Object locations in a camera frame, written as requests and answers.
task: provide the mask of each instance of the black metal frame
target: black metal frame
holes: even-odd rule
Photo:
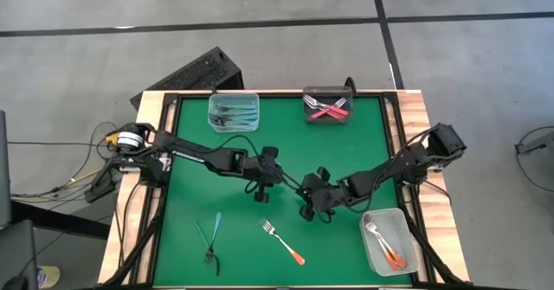
[[[166,93],[164,96],[164,107],[162,110],[162,116],[159,124],[159,129],[165,128],[166,120],[167,120],[167,105],[173,100],[177,100],[175,112],[173,114],[173,124],[171,126],[171,132],[177,135],[178,130],[178,121],[181,114],[181,107],[183,100],[186,99],[207,99],[209,98],[211,93],[191,93],[191,94],[180,94],[180,93]],[[260,98],[262,99],[275,99],[275,98],[301,98],[302,93],[280,93],[280,92],[274,92],[274,93],[259,93]],[[397,95],[395,92],[362,92],[357,93],[354,95],[355,98],[376,98],[379,101],[379,106],[381,109],[382,114],[382,121],[383,121],[383,130],[385,132],[386,137],[386,144],[387,144],[387,150],[389,153],[389,156],[392,157],[395,154],[394,145],[393,145],[393,138],[392,138],[392,132],[390,129],[390,123],[389,123],[389,117],[388,117],[388,110],[386,106],[386,102],[389,101],[392,104],[393,113],[395,115],[396,120],[396,127],[398,128],[399,137],[401,144],[405,144],[405,137],[404,135],[404,129],[403,129],[403,123],[402,123],[402,116],[400,112],[400,106],[397,100]],[[406,208],[406,203],[404,202],[403,194],[402,194],[402,186],[403,184],[400,183],[400,181],[395,180],[394,181],[395,189],[396,189],[396,200],[397,204],[400,209],[404,211],[404,213],[408,213]],[[160,202],[158,204],[163,204],[165,206],[166,200],[167,200],[167,194],[169,193],[169,190],[166,190],[164,192],[164,196],[161,196],[159,198]],[[146,225],[143,225],[142,222],[146,223],[146,220],[148,218],[148,215],[150,215],[150,207],[151,207],[151,197],[150,195],[150,203],[145,203],[145,206],[142,211],[141,215],[141,224],[139,225],[140,228],[145,227]],[[419,204],[419,198],[417,196],[412,197],[413,200],[413,210],[415,212],[415,223],[421,232],[425,235],[425,225],[422,222],[422,211],[421,211],[421,205]],[[147,268],[147,275],[146,275],[146,283],[153,284],[154,281],[154,274],[156,273],[156,264],[158,261],[158,251],[159,251],[159,242],[160,242],[160,236],[162,234],[163,226],[164,226],[164,217],[165,217],[165,209],[161,211],[160,216],[160,226],[156,233],[153,236],[153,241],[151,245],[151,253],[150,253],[150,260]],[[430,261],[428,260],[428,257],[426,255],[423,256],[423,261],[426,263],[426,272],[428,275],[428,280],[435,280],[435,271],[434,269],[428,269],[428,265],[430,267]],[[135,264],[135,269],[138,272],[140,259]],[[134,280],[131,279],[130,282],[136,282],[136,276],[138,274],[135,274]],[[412,280],[412,283],[415,283],[419,281],[418,273],[412,273],[410,275],[410,279]]]
[[[11,201],[11,222],[31,220],[38,229],[50,229],[72,235],[104,239],[110,235],[110,225],[82,217],[66,215],[30,204]]]

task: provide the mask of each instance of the green tabletop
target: green tabletop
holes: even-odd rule
[[[246,135],[256,148],[276,146],[278,162],[301,182],[323,165],[332,180],[354,171],[369,170],[388,159],[379,100],[355,99],[346,125],[308,125],[300,99],[261,99],[260,127]],[[215,147],[233,133],[215,132],[207,122],[208,100],[185,99],[177,135]],[[249,149],[242,139],[228,146]],[[299,215],[303,201],[285,185],[269,189],[269,203],[245,194],[246,181],[218,177],[202,164],[176,158],[165,208],[158,251],[155,286],[323,286],[407,285],[407,275],[382,277],[372,272],[359,228],[361,215],[336,208],[331,224],[317,216],[312,222]],[[391,182],[376,192],[371,209],[396,207]],[[211,239],[216,213],[222,213],[214,250],[221,260],[204,264],[206,247],[194,221]],[[267,218],[291,248],[306,259],[300,266],[277,239],[263,231]]]

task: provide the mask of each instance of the wooden table frame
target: wooden table frame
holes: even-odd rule
[[[246,91],[220,91],[220,93],[252,93],[259,94],[279,93],[295,95],[301,93],[301,90],[246,90]],[[425,104],[421,91],[389,91],[389,90],[358,90],[359,93],[383,93],[385,94],[386,112],[388,114],[390,135],[394,152],[398,151],[401,144],[404,144],[407,139],[410,139],[417,133],[429,128],[429,121]],[[175,99],[179,94],[188,96],[206,96],[210,91],[146,91],[143,93],[140,108],[138,110],[137,122],[150,123],[159,128],[163,127],[168,132],[173,132],[176,123],[173,118],[177,109]],[[441,173],[429,172],[428,179],[430,182],[439,185],[446,189],[444,179]],[[117,213],[119,214],[119,225],[123,227],[123,213],[129,195],[139,180],[138,173],[127,173],[124,175],[119,187],[119,196],[117,204]],[[413,189],[403,189],[404,199],[410,201],[412,196],[415,196]],[[147,190],[146,187],[140,185],[132,194],[128,204],[126,215],[125,237],[123,241],[123,253],[125,256],[134,247],[139,237],[140,230],[144,230],[147,223],[153,218],[158,206],[159,190]],[[425,225],[425,234],[429,243],[433,246],[436,253],[442,258],[452,272],[463,280],[468,280],[467,269],[461,245],[458,238],[458,233],[454,223],[454,216],[448,204],[448,199],[441,193],[435,190],[421,187],[418,197],[419,200],[406,203],[410,215],[415,220]],[[142,215],[148,211],[149,215],[141,222]],[[112,220],[110,235],[106,244],[106,252],[104,261],[100,270],[99,282],[103,282],[114,274],[118,268],[119,261],[119,235],[116,218]],[[153,280],[151,276],[151,267],[155,263],[150,263],[152,244],[156,243],[156,237],[150,239],[145,246],[140,262],[130,272],[126,278],[126,282],[131,280],[132,283],[147,282]],[[418,278],[422,281],[432,281],[435,274],[428,274],[429,263],[424,260],[422,251],[417,242],[414,241],[418,257],[420,260],[420,270]]]

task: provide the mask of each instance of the plastic bin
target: plastic bin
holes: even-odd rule
[[[352,90],[347,86],[339,87],[305,87],[302,95],[310,95],[315,100],[322,104],[333,105],[338,100],[346,99],[346,102],[340,107],[343,111],[348,112],[348,116],[344,118],[333,118],[329,114],[322,114],[317,118],[314,118],[315,113],[319,113],[321,110],[318,108],[311,108],[304,102],[304,115],[306,122],[309,124],[345,124],[354,112],[354,102],[352,98]]]
[[[260,97],[257,93],[211,95],[208,123],[218,132],[255,131],[260,124]]]
[[[419,261],[403,212],[398,208],[391,208],[368,211],[365,214],[370,215],[371,220],[377,225],[377,231],[381,233],[384,240],[408,263],[405,269],[399,271],[395,271],[390,267],[377,238],[365,228],[364,216],[362,216],[360,229],[371,270],[381,276],[416,272],[419,269]]]

